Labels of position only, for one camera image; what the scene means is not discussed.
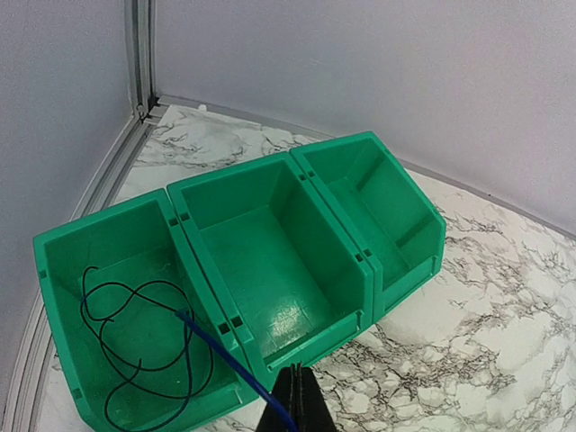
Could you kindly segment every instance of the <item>aluminum frame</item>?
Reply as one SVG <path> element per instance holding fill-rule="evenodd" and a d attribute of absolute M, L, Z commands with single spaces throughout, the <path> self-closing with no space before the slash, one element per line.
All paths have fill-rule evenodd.
<path fill-rule="evenodd" d="M 154 129 L 146 119 L 157 100 L 152 78 L 152 25 L 156 2 L 125 0 L 124 3 L 132 113 L 84 191 L 71 220 L 97 212 L 113 202 L 132 163 Z M 36 299 L 22 337 L 4 407 L 0 427 L 3 432 L 36 429 L 50 361 L 55 354 L 40 285 L 36 283 L 35 287 Z"/>

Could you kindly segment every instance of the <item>black wire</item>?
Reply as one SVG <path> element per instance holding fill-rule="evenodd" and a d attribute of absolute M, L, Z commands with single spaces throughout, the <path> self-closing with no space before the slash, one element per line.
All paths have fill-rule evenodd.
<path fill-rule="evenodd" d="M 192 305 L 190 304 L 190 302 L 188 301 L 188 297 L 186 296 L 185 292 L 179 286 L 177 286 L 174 283 L 171 283 L 169 281 L 164 281 L 164 280 L 159 280 L 159 279 L 143 283 L 142 285 L 138 286 L 136 289 L 132 289 L 127 284 L 121 283 L 121 282 L 114 282 L 114 281 L 105 282 L 105 283 L 98 284 L 97 286 L 92 288 L 90 291 L 86 292 L 86 275 L 88 274 L 88 272 L 90 270 L 98 270 L 98 267 L 90 265 L 89 267 L 87 267 L 84 270 L 84 273 L 82 274 L 82 301 L 80 302 L 80 316 L 82 317 L 82 321 L 90 329 L 92 334 L 96 337 L 96 339 L 98 339 L 98 342 L 100 343 L 100 348 L 102 349 L 102 352 L 103 352 L 103 355 L 104 355 L 104 358 L 106 359 L 106 361 L 110 364 L 112 369 L 122 378 L 122 381 L 120 382 L 120 384 L 115 386 L 108 393 L 108 396 L 106 397 L 104 407 L 103 407 L 106 420 L 108 420 L 108 422 L 113 427 L 119 429 L 122 432 L 152 432 L 154 430 L 158 430 L 158 429 L 162 428 L 163 426 L 167 425 L 168 423 L 174 421 L 178 416 L 180 416 L 182 414 L 182 412 L 185 410 L 188 403 L 190 402 L 190 399 L 192 397 L 198 395 L 203 390 L 205 390 L 206 387 L 208 386 L 208 384 L 210 383 L 210 380 L 212 379 L 212 376 L 214 373 L 214 354 L 212 352 L 212 348 L 210 346 L 208 346 L 209 357 L 210 357 L 210 370 L 208 372 L 208 376 L 206 377 L 206 380 L 204 381 L 202 386 L 196 391 L 193 391 L 193 371 L 192 371 L 192 364 L 190 361 L 190 352 L 189 352 L 189 346 L 190 346 L 190 342 L 192 340 L 193 332 L 185 324 L 184 324 L 184 343 L 183 343 L 184 347 L 182 348 L 182 351 L 180 351 L 180 353 L 174 359 L 169 361 L 167 364 L 161 365 L 159 367 L 154 367 L 154 368 L 150 368 L 150 367 L 146 368 L 146 367 L 142 366 L 142 358 L 139 358 L 138 364 L 133 364 L 133 363 L 129 362 L 128 360 L 126 360 L 125 358 L 122 358 L 121 355 L 116 353 L 112 348 L 110 348 L 104 342 L 104 328 L 106 328 L 106 325 L 108 323 L 114 323 L 114 317 L 116 317 L 118 314 L 120 314 L 122 311 L 124 311 L 128 307 L 128 305 L 130 304 L 130 302 L 134 299 L 134 297 L 139 297 L 140 299 L 142 299 L 146 302 L 150 302 L 152 304 L 155 304 L 160 308 L 163 308 L 167 311 L 172 312 L 173 314 L 174 314 L 174 312 L 176 312 L 176 309 L 173 309 L 170 306 L 168 306 L 162 302 L 159 302 L 159 301 L 156 301 L 154 299 L 149 298 L 148 296 L 140 293 L 140 290 L 142 290 L 148 286 L 151 286 L 153 284 L 164 284 L 164 285 L 170 286 L 171 288 L 176 289 L 184 297 L 184 300 L 186 301 L 186 304 L 187 304 L 188 309 L 190 311 L 190 316 L 192 317 L 192 320 L 195 320 L 194 309 L 193 309 Z M 88 298 L 91 295 L 93 295 L 94 293 L 96 293 L 99 290 L 101 290 L 105 287 L 108 287 L 108 286 L 118 286 L 120 288 L 123 288 L 123 289 L 129 291 L 130 295 L 128 296 L 128 298 L 126 299 L 124 304 L 122 306 L 120 306 L 118 309 L 116 309 L 114 312 L 112 312 L 109 315 L 106 315 L 104 317 L 95 318 L 92 315 L 92 313 L 90 313 L 90 309 L 88 307 Z M 92 325 L 90 325 L 88 320 L 91 320 L 93 322 L 101 322 L 102 323 L 100 328 L 98 329 L 98 331 L 96 331 L 92 327 Z M 127 376 L 125 373 L 123 373 L 118 368 L 118 366 L 111 359 L 110 355 L 115 357 L 118 361 L 122 362 L 123 364 L 133 368 L 134 373 L 131 376 Z M 187 381 L 188 381 L 188 390 L 186 392 L 186 395 L 181 396 L 181 395 L 173 395 L 173 394 L 164 394 L 164 393 L 160 393 L 158 391 L 153 391 L 151 389 L 147 389 L 146 387 L 143 387 L 143 386 L 136 384 L 134 382 L 134 380 L 136 379 L 136 377 L 138 376 L 138 374 L 140 372 L 154 373 L 154 372 L 164 371 L 164 370 L 168 369 L 169 367 L 175 365 L 182 358 L 182 356 L 184 356 L 184 360 L 185 360 L 185 364 L 186 364 Z M 138 429 L 137 431 L 135 431 L 135 430 L 130 431 L 129 429 L 125 429 L 125 428 L 119 426 L 118 424 L 114 423 L 114 421 L 110 418 L 110 415 L 108 412 L 110 400 L 112 399 L 112 397 L 114 396 L 114 394 L 118 390 L 120 390 L 122 387 L 124 387 L 126 385 L 131 385 L 131 386 L 141 390 L 142 392 L 152 394 L 154 396 L 158 396 L 158 397 L 170 399 L 170 400 L 179 400 L 179 401 L 183 401 L 183 402 L 182 402 L 182 405 L 180 406 L 180 408 L 172 416 L 170 416 L 169 418 L 167 418 L 163 422 L 159 423 L 158 425 L 155 425 L 154 427 L 149 427 L 146 429 Z"/>

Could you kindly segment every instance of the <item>storage bin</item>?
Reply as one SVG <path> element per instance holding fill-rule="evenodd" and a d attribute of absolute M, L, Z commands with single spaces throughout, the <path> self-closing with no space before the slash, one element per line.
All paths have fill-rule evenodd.
<path fill-rule="evenodd" d="M 171 184 L 201 268 L 269 389 L 372 322 L 370 266 L 288 153 Z"/>
<path fill-rule="evenodd" d="M 373 133 L 291 154 L 375 272 L 374 321 L 439 272 L 446 223 Z"/>
<path fill-rule="evenodd" d="M 96 431 L 118 430 L 110 421 L 128 430 L 161 424 L 181 409 L 189 388 L 183 322 L 173 312 L 131 294 L 122 284 L 136 289 L 152 282 L 139 293 L 175 310 L 188 309 L 190 302 L 196 321 L 247 364 L 165 191 L 142 195 L 41 234 L 34 239 L 34 249 L 67 385 L 80 416 Z M 158 280 L 168 283 L 153 282 Z M 113 321 L 102 320 L 111 314 Z M 136 367 L 103 348 L 83 315 L 108 347 Z M 215 354 L 212 366 L 209 348 L 201 339 L 192 336 L 188 352 L 193 390 L 206 386 L 160 430 L 190 430 L 256 398 Z M 168 368 L 148 371 L 170 364 L 171 359 L 177 360 Z M 136 376 L 110 396 L 125 381 L 120 374 Z M 134 384 L 179 399 L 146 393 Z M 104 409 L 107 400 L 110 421 Z"/>

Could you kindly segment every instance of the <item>white wall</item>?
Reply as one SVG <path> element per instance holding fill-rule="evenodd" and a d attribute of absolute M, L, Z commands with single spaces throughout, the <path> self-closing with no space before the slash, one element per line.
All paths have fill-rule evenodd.
<path fill-rule="evenodd" d="M 32 237 L 69 218 L 131 111 L 123 11 L 0 4 L 0 423 L 36 295 Z"/>
<path fill-rule="evenodd" d="M 395 154 L 576 233 L 576 2 L 171 1 L 157 85 Z"/>

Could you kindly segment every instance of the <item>blue wire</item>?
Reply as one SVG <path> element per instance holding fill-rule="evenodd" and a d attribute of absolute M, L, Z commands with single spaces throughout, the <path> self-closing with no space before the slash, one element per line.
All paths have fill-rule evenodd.
<path fill-rule="evenodd" d="M 202 328 L 198 326 L 192 319 L 188 316 L 188 314 L 183 311 L 179 310 L 175 313 L 175 315 L 182 320 L 194 333 L 196 333 L 200 338 L 204 340 L 216 353 L 229 364 L 229 366 L 234 369 L 242 377 L 247 384 L 252 387 L 256 393 L 258 393 L 262 399 L 264 399 L 273 409 L 276 411 L 280 419 L 284 425 L 288 428 L 290 432 L 298 432 L 298 428 L 288 414 L 288 411 L 284 408 L 284 406 L 275 398 L 272 394 L 270 394 L 264 386 L 257 381 L 257 379 L 246 370 L 246 368 L 238 362 L 220 343 L 206 333 Z"/>

